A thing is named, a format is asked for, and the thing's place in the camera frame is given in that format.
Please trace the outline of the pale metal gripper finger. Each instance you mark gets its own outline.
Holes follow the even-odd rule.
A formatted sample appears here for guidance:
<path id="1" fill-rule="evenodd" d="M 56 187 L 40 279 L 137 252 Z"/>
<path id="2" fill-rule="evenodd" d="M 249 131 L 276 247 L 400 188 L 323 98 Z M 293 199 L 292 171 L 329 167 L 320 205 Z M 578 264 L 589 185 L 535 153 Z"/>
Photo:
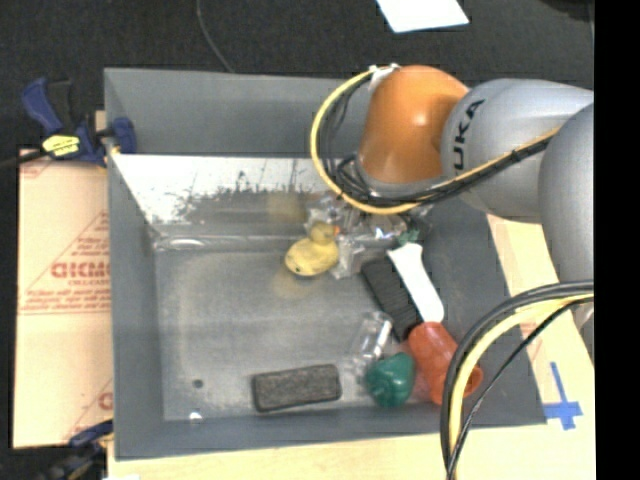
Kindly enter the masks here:
<path id="1" fill-rule="evenodd" d="M 324 222 L 342 229 L 345 225 L 347 204 L 333 193 L 314 195 L 306 203 L 305 228 L 310 229 L 317 222 Z"/>
<path id="2" fill-rule="evenodd" d="M 331 268 L 333 278 L 341 280 L 358 274 L 366 247 L 361 242 L 350 238 L 341 238 L 337 246 L 338 260 Z"/>

